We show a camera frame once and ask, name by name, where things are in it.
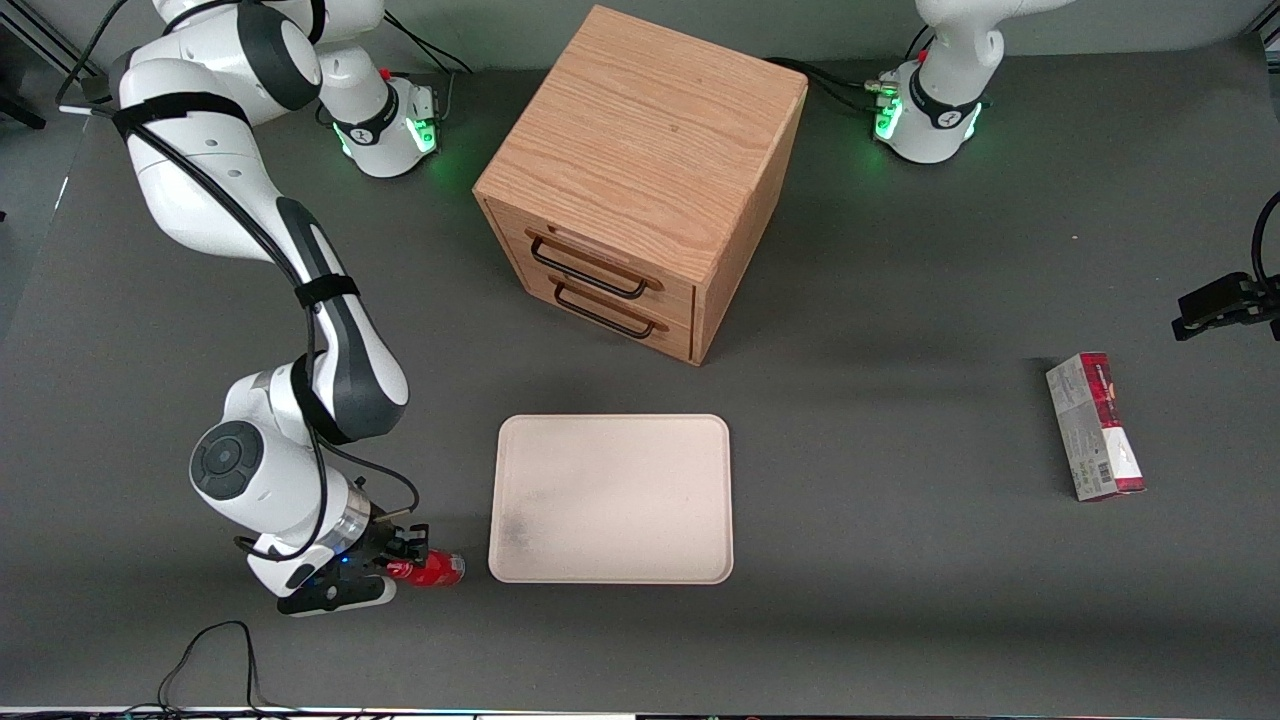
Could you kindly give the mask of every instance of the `black clamp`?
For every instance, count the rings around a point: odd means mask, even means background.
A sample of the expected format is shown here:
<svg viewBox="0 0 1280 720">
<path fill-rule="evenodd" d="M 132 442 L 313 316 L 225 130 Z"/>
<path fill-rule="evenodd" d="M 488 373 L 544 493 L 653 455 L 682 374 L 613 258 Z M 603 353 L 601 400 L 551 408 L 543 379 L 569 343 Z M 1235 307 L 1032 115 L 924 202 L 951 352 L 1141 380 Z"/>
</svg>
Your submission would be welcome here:
<svg viewBox="0 0 1280 720">
<path fill-rule="evenodd" d="M 1280 275 L 1268 284 L 1248 273 L 1231 273 L 1178 299 L 1181 316 L 1174 320 L 1174 338 L 1190 340 L 1211 328 L 1271 323 L 1271 336 L 1280 341 Z"/>
<path fill-rule="evenodd" d="M 982 102 L 982 97 L 965 102 L 964 105 L 947 105 L 941 100 L 934 100 L 928 92 L 924 92 L 924 86 L 920 85 L 920 69 L 916 68 L 911 73 L 911 81 L 908 83 L 909 91 L 911 92 L 911 101 L 915 106 L 920 109 L 925 115 L 929 117 L 929 122 L 933 123 L 936 129 L 951 129 L 964 122 L 978 104 Z"/>
<path fill-rule="evenodd" d="M 230 97 L 212 92 L 169 92 L 148 97 L 137 105 L 129 105 L 115 111 L 111 122 L 120 137 L 128 138 L 134 128 L 155 120 L 186 118 L 188 113 L 218 113 L 230 115 L 248 124 L 248 115 Z"/>
<path fill-rule="evenodd" d="M 356 287 L 356 281 L 351 279 L 351 275 L 329 273 L 293 288 L 293 295 L 297 296 L 298 302 L 303 307 L 314 307 L 342 295 L 358 296 L 360 288 Z M 320 356 L 323 352 L 317 352 L 316 356 Z M 324 402 L 320 402 L 320 397 L 316 396 L 315 389 L 311 388 L 311 378 L 307 375 L 306 354 L 293 361 L 293 366 L 289 369 L 289 386 L 293 388 L 293 398 L 298 404 L 298 410 L 302 411 L 302 419 L 315 428 L 320 433 L 320 437 L 333 445 L 352 442 L 342 432 L 342 428 L 338 427 L 338 421 L 329 414 L 329 409 L 324 406 Z"/>
<path fill-rule="evenodd" d="M 325 300 L 333 300 L 340 295 L 360 295 L 360 288 L 356 287 L 356 281 L 351 275 L 338 275 L 329 273 L 328 275 L 320 275 L 311 282 L 302 283 L 293 288 L 293 295 L 297 296 L 298 302 L 303 307 L 311 307 L 312 305 L 320 305 Z"/>
</svg>

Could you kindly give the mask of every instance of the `box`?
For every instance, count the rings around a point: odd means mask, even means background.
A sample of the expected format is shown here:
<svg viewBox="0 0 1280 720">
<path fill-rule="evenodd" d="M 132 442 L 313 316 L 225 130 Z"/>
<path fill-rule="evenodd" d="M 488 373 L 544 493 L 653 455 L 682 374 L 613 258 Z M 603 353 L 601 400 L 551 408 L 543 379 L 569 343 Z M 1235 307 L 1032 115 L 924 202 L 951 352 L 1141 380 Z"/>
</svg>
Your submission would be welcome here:
<svg viewBox="0 0 1280 720">
<path fill-rule="evenodd" d="M 1092 501 L 1144 491 L 1142 470 L 1116 413 L 1106 352 L 1082 352 L 1050 370 L 1047 378 L 1075 497 Z"/>
<path fill-rule="evenodd" d="M 699 365 L 773 215 L 806 88 L 596 6 L 474 193 L 530 295 Z"/>
</svg>

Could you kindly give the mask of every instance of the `red can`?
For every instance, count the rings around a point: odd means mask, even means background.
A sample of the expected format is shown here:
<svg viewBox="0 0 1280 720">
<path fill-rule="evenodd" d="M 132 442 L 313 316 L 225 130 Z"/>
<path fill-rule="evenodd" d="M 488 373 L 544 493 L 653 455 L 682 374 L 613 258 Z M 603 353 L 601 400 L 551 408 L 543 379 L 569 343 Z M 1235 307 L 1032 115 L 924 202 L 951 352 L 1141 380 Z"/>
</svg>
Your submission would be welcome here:
<svg viewBox="0 0 1280 720">
<path fill-rule="evenodd" d="M 387 564 L 388 575 L 420 588 L 456 585 L 466 571 L 467 564 L 461 555 L 439 550 L 429 550 L 421 568 L 407 560 L 392 560 Z"/>
</svg>

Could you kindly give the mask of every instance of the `black velcro strap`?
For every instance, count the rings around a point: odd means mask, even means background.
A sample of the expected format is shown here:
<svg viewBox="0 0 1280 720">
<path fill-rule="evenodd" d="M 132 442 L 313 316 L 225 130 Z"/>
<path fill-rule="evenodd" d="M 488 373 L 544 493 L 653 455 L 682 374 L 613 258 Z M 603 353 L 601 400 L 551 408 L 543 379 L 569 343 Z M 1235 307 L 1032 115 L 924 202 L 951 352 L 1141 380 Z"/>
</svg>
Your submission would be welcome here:
<svg viewBox="0 0 1280 720">
<path fill-rule="evenodd" d="M 908 86 L 911 94 L 911 100 L 915 106 L 924 111 L 929 117 L 929 123 L 933 124 L 936 129 L 951 129 L 960 126 L 960 122 L 973 113 L 982 97 L 970 100 L 964 105 L 947 105 L 941 100 L 934 100 L 928 92 L 924 91 L 924 86 L 920 85 L 920 69 L 916 68 L 911 73 L 911 82 Z"/>
<path fill-rule="evenodd" d="M 307 35 L 311 45 L 320 42 L 320 37 L 324 35 L 324 0 L 311 0 L 311 32 Z"/>
<path fill-rule="evenodd" d="M 248 115 L 234 100 L 212 92 L 170 92 L 157 95 L 115 111 L 111 122 L 120 137 L 128 137 L 133 128 L 154 120 L 186 118 L 187 113 L 219 113 L 248 124 Z"/>
<path fill-rule="evenodd" d="M 351 279 L 351 275 L 329 273 L 293 288 L 293 295 L 298 296 L 298 302 L 303 307 L 311 307 L 339 295 L 360 295 L 360 288 L 356 287 L 356 281 Z"/>
<path fill-rule="evenodd" d="M 293 398 L 298 404 L 298 410 L 302 410 L 302 419 L 315 428 L 320 433 L 320 437 L 334 445 L 347 445 L 351 442 L 351 438 L 343 434 L 338 428 L 338 423 L 334 421 L 333 415 L 329 414 L 329 410 L 316 397 L 315 391 L 311 389 L 311 380 L 307 378 L 306 354 L 293 363 L 293 368 L 289 370 L 289 384 L 293 387 Z"/>
</svg>

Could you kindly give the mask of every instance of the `red and white box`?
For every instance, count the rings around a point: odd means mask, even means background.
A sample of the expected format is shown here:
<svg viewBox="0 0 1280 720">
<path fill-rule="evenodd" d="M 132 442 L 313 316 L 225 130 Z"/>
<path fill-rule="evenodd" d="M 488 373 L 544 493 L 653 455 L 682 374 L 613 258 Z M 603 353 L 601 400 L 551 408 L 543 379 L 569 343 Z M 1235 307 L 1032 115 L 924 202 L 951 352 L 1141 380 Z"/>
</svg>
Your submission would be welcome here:
<svg viewBox="0 0 1280 720">
<path fill-rule="evenodd" d="M 1082 352 L 1046 377 L 1071 462 L 1075 497 L 1083 502 L 1147 489 L 1116 413 L 1107 354 Z"/>
</svg>

